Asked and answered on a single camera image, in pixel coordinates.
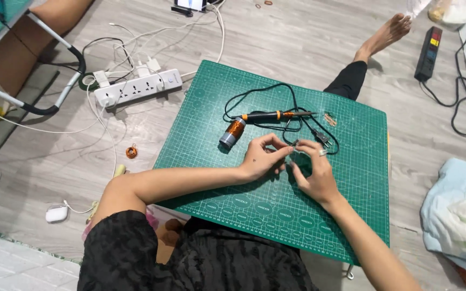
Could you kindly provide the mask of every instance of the black power strip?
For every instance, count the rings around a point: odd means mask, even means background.
[[[431,27],[426,33],[424,46],[416,65],[415,79],[420,82],[425,82],[432,77],[434,63],[436,63],[436,55],[438,54],[438,46],[442,39],[442,30],[436,26]]]

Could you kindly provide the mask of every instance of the laminate floor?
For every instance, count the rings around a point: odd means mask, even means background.
[[[221,62],[282,82],[324,89],[351,62],[358,47],[396,12],[405,12],[405,0],[363,1],[227,0],[221,8],[226,43]],[[194,22],[170,12],[167,0],[97,0],[66,39],[77,48],[104,36],[123,39],[130,34],[109,26],[123,25],[134,34]],[[213,19],[209,13],[201,20]],[[413,78],[426,30],[432,23],[423,13],[411,33],[374,56],[359,102],[383,110],[388,117],[391,151],[390,222],[391,246],[425,289],[464,289],[459,277],[441,255],[427,252],[422,242],[419,209],[437,180],[443,163],[457,157],[466,160],[466,138],[450,127],[453,109],[437,105]],[[185,73],[196,70],[203,59],[216,60],[221,45],[217,23],[160,34],[146,46],[163,69]],[[443,100],[454,98],[454,52],[460,46],[456,33],[445,31],[437,57],[431,89]],[[56,51],[58,62],[73,62],[69,52]],[[113,59],[110,43],[87,51],[87,71],[101,70]],[[39,106],[51,104],[71,77],[61,74],[42,97]],[[188,79],[183,86],[191,84]],[[144,101],[104,112],[116,142],[118,163],[131,171],[150,169],[175,119],[183,90],[160,94]],[[95,117],[85,92],[73,89],[60,112],[51,118],[29,115],[25,124],[47,130],[85,128]],[[466,125],[466,105],[457,122]],[[134,160],[124,152],[133,143]],[[66,222],[49,225],[45,210],[63,199],[77,209],[99,200],[113,172],[113,148],[100,125],[77,134],[47,134],[18,128],[0,150],[0,231],[48,252],[81,259],[81,232],[86,215],[71,213]],[[314,282],[325,290],[372,289],[356,268],[356,279],[342,278],[343,264],[304,253]]]

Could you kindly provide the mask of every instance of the metal table leg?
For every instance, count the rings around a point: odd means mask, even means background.
[[[346,277],[348,280],[353,280],[354,279],[354,274],[352,273],[352,269],[354,268],[353,265],[348,266],[348,270],[346,270]]]

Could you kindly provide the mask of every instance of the person's right hand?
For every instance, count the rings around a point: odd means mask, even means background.
[[[291,162],[290,165],[293,168],[298,188],[329,211],[331,205],[342,201],[344,197],[337,189],[337,184],[332,174],[332,166],[328,162],[327,157],[320,156],[320,150],[322,149],[321,144],[310,140],[300,140],[296,145],[296,150],[307,153],[312,161],[312,175],[308,178],[303,176],[295,162]]]

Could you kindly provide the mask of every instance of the cutting mat grid lines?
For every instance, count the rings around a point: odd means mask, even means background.
[[[218,139],[228,127],[222,119],[224,105],[232,96],[275,83],[278,81],[203,61],[154,168],[239,165],[248,143],[272,130],[247,125],[229,152],[221,149]],[[338,123],[335,127],[322,116],[318,120],[341,145],[337,155],[328,156],[338,188],[357,213],[389,245],[385,113],[333,94],[298,86],[293,86],[293,89],[299,106],[335,115]],[[279,87],[250,94],[230,114],[291,107],[290,90]],[[298,122],[292,122],[292,126],[298,126]],[[280,131],[275,133],[281,138]],[[288,140],[313,139],[306,126],[299,133],[287,133],[286,137]],[[308,157],[294,152],[289,158],[294,159],[304,172],[310,173]],[[331,216],[297,188],[293,175],[287,171],[272,179],[194,193],[160,205],[358,265],[352,248]]]

